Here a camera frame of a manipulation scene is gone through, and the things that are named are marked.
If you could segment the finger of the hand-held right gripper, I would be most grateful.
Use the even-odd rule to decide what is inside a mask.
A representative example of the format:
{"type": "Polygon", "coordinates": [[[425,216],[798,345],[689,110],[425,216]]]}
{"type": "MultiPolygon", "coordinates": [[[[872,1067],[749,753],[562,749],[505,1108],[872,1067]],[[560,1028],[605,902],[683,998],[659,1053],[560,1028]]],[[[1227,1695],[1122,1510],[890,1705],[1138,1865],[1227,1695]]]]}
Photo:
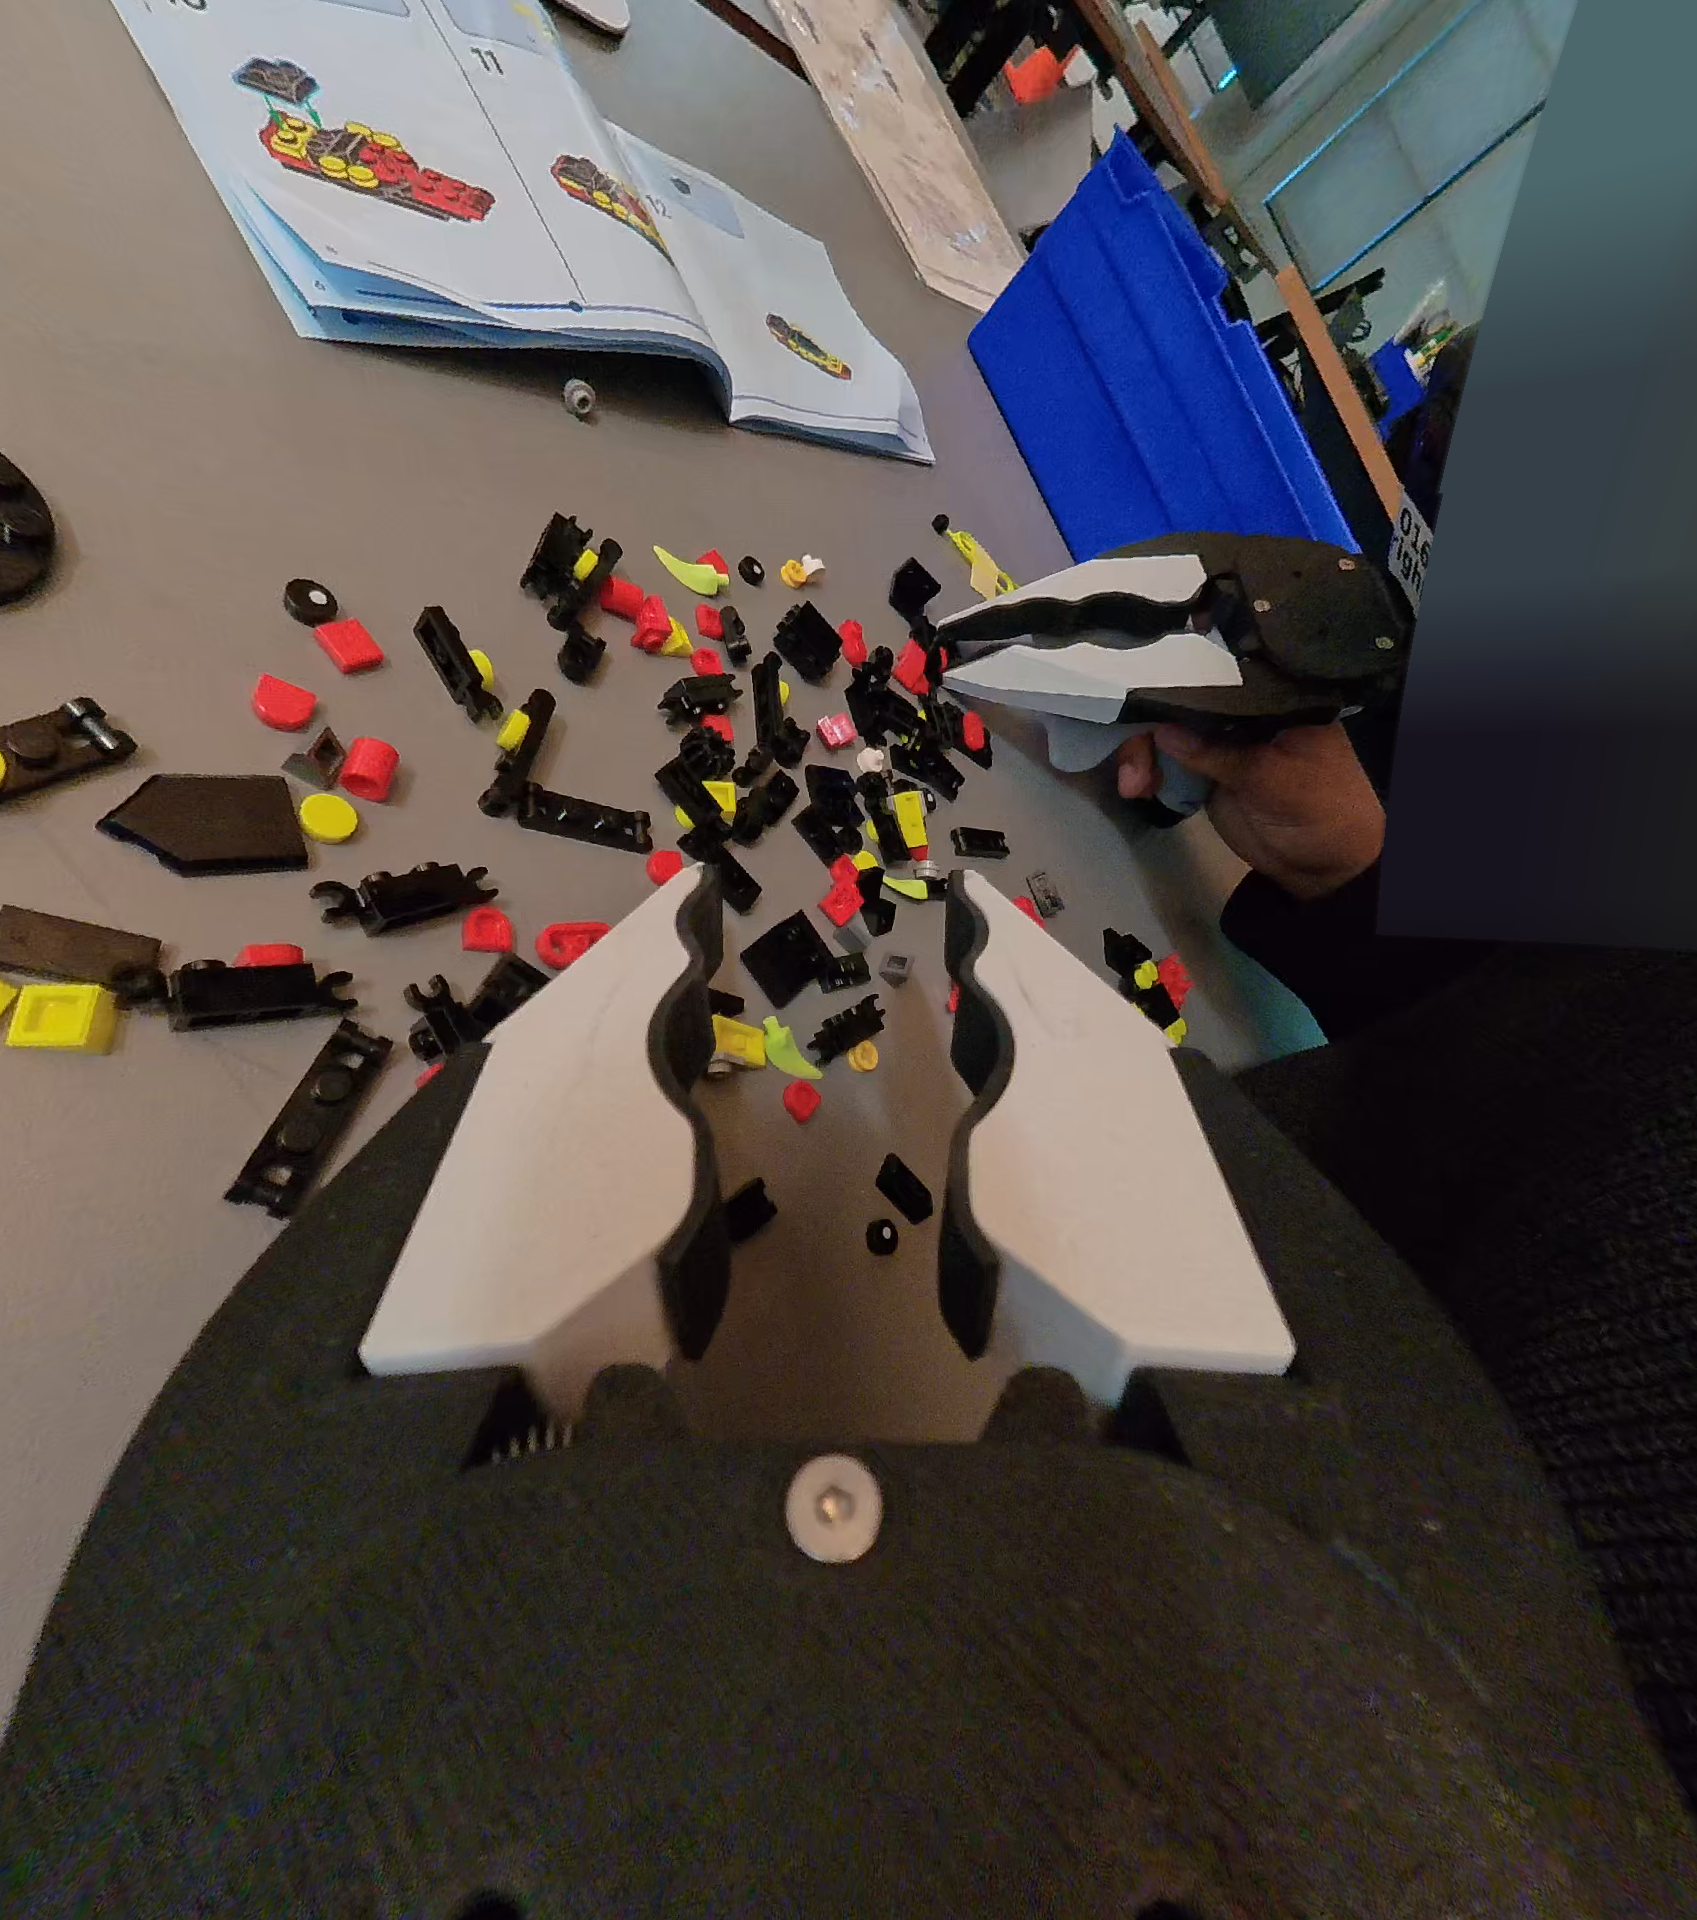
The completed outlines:
{"type": "Polygon", "coordinates": [[[1121,637],[1097,632],[1008,640],[946,637],[942,685],[984,705],[1113,723],[1136,694],[1210,694],[1244,689],[1244,663],[1227,644],[1198,632],[1121,637]]]}
{"type": "Polygon", "coordinates": [[[1186,632],[1211,577],[1196,554],[1115,554],[1074,564],[955,612],[935,627],[951,660],[1008,645],[1128,651],[1186,632]]]}

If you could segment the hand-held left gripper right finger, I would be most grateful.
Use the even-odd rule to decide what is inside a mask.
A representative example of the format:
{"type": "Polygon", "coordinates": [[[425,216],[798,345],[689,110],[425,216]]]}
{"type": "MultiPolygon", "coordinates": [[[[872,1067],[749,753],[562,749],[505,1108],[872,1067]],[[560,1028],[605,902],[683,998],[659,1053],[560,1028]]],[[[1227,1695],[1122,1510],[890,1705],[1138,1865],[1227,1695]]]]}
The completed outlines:
{"type": "Polygon", "coordinates": [[[987,879],[949,879],[938,1307],[962,1356],[1103,1407],[1145,1369],[1280,1377],[1298,1352],[1165,1036],[987,879]]]}

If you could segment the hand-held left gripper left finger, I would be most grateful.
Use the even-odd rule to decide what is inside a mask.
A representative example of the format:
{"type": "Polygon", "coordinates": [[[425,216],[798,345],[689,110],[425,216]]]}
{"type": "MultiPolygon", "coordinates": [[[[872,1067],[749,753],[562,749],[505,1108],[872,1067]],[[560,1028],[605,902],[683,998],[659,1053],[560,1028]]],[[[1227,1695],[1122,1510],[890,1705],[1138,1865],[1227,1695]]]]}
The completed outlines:
{"type": "Polygon", "coordinates": [[[375,1377],[515,1369],[581,1405],[606,1366],[701,1362],[730,1302],[711,1053],[723,899],[687,867],[494,1028],[358,1346],[375,1377]]]}

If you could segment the partly built lego model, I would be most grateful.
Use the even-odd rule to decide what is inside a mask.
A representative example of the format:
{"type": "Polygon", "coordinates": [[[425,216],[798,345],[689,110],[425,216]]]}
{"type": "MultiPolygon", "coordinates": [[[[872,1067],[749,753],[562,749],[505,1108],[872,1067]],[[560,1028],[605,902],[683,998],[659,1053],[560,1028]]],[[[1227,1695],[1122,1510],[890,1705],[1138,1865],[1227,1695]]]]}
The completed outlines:
{"type": "Polygon", "coordinates": [[[1155,955],[1142,940],[1118,928],[1104,928],[1103,949],[1122,998],[1157,1027],[1171,1047],[1186,1043],[1183,1005],[1194,980],[1180,955],[1155,955]]]}

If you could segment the pile of lego pieces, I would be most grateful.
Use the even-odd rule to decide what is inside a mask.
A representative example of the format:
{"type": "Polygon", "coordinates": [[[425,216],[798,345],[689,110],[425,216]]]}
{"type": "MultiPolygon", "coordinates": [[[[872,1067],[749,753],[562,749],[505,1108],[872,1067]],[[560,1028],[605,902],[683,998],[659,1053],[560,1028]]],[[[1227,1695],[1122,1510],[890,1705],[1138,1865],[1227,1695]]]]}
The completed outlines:
{"type": "MultiPolygon", "coordinates": [[[[630,588],[630,606],[641,602],[634,585],[621,579],[621,546],[606,541],[595,553],[593,537],[572,521],[554,516],[545,539],[536,548],[535,564],[525,573],[525,593],[554,606],[557,624],[562,610],[568,610],[563,627],[562,670],[577,678],[589,661],[598,663],[601,647],[586,627],[579,624],[579,610],[606,595],[612,588],[630,588]]],[[[787,653],[782,666],[763,660],[758,692],[781,692],[782,669],[803,669],[822,661],[822,653],[835,647],[835,630],[813,606],[797,606],[784,622],[787,653]]],[[[471,694],[478,719],[497,711],[489,697],[475,658],[459,639],[447,612],[430,606],[416,624],[430,660],[447,674],[452,692],[471,694]]],[[[914,780],[901,789],[901,801],[922,801],[935,792],[945,803],[958,796],[961,777],[935,751],[954,749],[977,766],[987,761],[987,732],[975,711],[961,711],[935,703],[934,686],[923,685],[919,697],[904,695],[901,680],[878,685],[877,694],[894,694],[892,717],[901,732],[888,743],[888,761],[897,773],[914,780]]],[[[669,775],[698,780],[715,777],[717,760],[723,764],[730,739],[702,719],[717,717],[735,701],[730,678],[709,669],[709,676],[677,685],[662,703],[674,719],[684,719],[689,732],[684,749],[694,749],[687,761],[670,764],[669,775]]],[[[554,695],[544,686],[515,713],[521,720],[515,743],[500,753],[496,783],[483,792],[483,817],[521,822],[525,829],[554,833],[577,843],[610,846],[647,855],[653,833],[647,814],[616,810],[610,806],[566,799],[530,777],[548,723],[554,713],[554,695]]],[[[741,837],[758,826],[777,822],[797,799],[797,784],[787,769],[795,766],[797,749],[805,732],[787,723],[769,742],[771,754],[765,764],[776,769],[773,780],[751,792],[741,788],[740,829],[741,837]]],[[[69,701],[61,707],[40,713],[26,723],[0,731],[0,803],[21,801],[26,793],[67,783],[85,773],[102,773],[133,758],[135,742],[109,725],[109,717],[93,701],[69,701]]],[[[338,806],[346,811],[344,796],[333,789],[297,799],[280,775],[151,775],[140,789],[99,824],[106,837],[126,846],[154,854],[167,871],[186,879],[244,875],[244,874],[300,874],[309,870],[309,846],[317,840],[314,826],[304,824],[304,801],[311,806],[338,806]]],[[[352,888],[344,883],[319,883],[312,891],[325,902],[328,924],[358,924],[363,933],[383,933],[455,919],[463,910],[486,910],[497,889],[486,883],[489,870],[465,870],[455,863],[423,863],[405,874],[379,871],[352,888]]],[[[107,1051],[115,1044],[115,1022],[122,1004],[158,1004],[173,1030],[210,1030],[227,1027],[279,1025],[304,1017],[342,1017],[325,1043],[309,1075],[292,1094],[286,1112],[269,1125],[260,1144],[244,1163],[244,1169],[228,1189],[231,1205],[254,1206],[275,1220],[286,1220],[301,1209],[314,1181],[333,1159],[335,1143],[352,1125],[360,1102],[371,1090],[391,1043],[369,1036],[346,1020],[356,1002],[342,992],[352,976],[344,971],[322,973],[304,959],[254,960],[254,963],[188,963],[171,976],[162,971],[162,941],[127,936],[119,928],[92,928],[57,919],[49,933],[26,933],[18,959],[0,955],[0,1022],[11,1020],[7,1043],[35,1050],[61,1050],[77,1053],[107,1051]]],[[[500,971],[478,994],[478,1005],[462,1008],[449,992],[440,998],[440,982],[423,1002],[446,1008],[447,1040],[435,1044],[430,1058],[455,1051],[459,1044],[479,1043],[507,1012],[532,998],[544,976],[505,951],[500,971]]]]}

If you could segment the lego instruction booklet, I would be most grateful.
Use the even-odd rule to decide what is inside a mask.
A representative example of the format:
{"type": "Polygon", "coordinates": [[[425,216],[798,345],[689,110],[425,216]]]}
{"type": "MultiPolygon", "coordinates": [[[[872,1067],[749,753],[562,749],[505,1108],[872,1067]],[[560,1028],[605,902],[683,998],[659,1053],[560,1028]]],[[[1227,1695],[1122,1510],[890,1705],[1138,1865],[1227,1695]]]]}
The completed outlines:
{"type": "Polygon", "coordinates": [[[606,121],[541,4],[115,11],[297,336],[684,358],[733,426],[934,465],[827,246],[606,121]]]}

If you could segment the person's right forearm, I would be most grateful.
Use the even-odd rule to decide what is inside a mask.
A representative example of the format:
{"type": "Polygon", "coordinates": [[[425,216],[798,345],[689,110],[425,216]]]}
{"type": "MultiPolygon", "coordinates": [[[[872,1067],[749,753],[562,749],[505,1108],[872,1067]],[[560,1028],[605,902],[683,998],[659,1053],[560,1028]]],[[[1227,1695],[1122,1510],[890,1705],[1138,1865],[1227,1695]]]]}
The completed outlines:
{"type": "Polygon", "coordinates": [[[1380,1022],[1397,1002],[1377,936],[1380,871],[1300,897],[1248,871],[1220,913],[1227,941],[1277,980],[1331,1043],[1380,1022]]]}

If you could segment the person's right hand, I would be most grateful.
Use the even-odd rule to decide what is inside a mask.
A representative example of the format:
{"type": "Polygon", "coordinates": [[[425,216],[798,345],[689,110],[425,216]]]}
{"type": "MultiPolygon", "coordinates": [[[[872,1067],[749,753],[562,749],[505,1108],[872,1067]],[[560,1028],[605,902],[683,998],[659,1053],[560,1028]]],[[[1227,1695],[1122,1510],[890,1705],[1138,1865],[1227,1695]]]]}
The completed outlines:
{"type": "Polygon", "coordinates": [[[1169,764],[1206,783],[1220,842],[1291,899],[1335,895],[1380,865],[1386,810],[1342,723],[1268,742],[1218,742],[1158,725],[1115,753],[1122,799],[1157,799],[1169,764]]]}

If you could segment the blue storage bin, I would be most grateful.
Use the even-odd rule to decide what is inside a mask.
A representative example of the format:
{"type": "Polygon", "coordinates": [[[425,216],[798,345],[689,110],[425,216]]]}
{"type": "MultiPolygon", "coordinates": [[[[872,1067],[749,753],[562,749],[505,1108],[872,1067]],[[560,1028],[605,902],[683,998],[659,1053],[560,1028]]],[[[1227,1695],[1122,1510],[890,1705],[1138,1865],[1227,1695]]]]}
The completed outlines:
{"type": "Polygon", "coordinates": [[[969,352],[1074,562],[1171,533],[1358,553],[1227,271],[1128,134],[1080,181],[969,352]]]}

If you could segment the wooden board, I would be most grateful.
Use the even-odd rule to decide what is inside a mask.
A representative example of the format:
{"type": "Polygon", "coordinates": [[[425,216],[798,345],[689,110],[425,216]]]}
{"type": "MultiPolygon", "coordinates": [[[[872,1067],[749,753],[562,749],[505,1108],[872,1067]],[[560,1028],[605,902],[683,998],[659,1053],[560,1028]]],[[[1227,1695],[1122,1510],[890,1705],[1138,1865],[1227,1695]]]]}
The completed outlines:
{"type": "Polygon", "coordinates": [[[1220,171],[1196,126],[1189,101],[1178,85],[1171,60],[1145,35],[1138,35],[1125,13],[1125,4],[1113,2],[1077,2],[1084,28],[1109,54],[1115,77],[1122,83],[1130,102],[1142,123],[1155,132],[1172,167],[1191,181],[1203,201],[1220,213],[1244,237],[1248,254],[1252,254],[1268,276],[1295,326],[1300,347],[1316,369],[1321,388],[1325,391],[1342,431],[1349,438],[1353,455],[1360,458],[1368,491],[1390,523],[1405,502],[1402,484],[1390,463],[1386,447],[1365,406],[1349,368],[1342,360],[1342,349],[1333,339],[1325,320],[1310,293],[1295,262],[1280,249],[1263,245],[1251,229],[1248,215],[1220,171]]]}

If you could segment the clear plastic bag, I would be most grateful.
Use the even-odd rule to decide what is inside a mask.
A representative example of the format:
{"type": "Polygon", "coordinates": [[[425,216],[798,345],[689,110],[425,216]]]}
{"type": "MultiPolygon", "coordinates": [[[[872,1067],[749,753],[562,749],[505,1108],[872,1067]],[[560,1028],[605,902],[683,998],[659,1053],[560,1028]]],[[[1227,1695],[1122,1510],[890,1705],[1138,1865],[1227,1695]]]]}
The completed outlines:
{"type": "Polygon", "coordinates": [[[771,11],[918,276],[985,316],[1027,252],[904,8],[773,2],[771,11]]]}

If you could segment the person's dark knit sweater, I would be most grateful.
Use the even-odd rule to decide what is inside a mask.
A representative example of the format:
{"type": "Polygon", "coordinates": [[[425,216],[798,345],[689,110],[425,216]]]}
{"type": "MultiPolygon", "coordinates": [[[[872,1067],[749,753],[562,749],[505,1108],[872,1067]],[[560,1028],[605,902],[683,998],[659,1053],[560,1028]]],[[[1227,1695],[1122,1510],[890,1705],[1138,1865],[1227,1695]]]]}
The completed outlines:
{"type": "Polygon", "coordinates": [[[1486,1362],[1697,1815],[1697,951],[1380,941],[1244,1086],[1486,1362]]]}

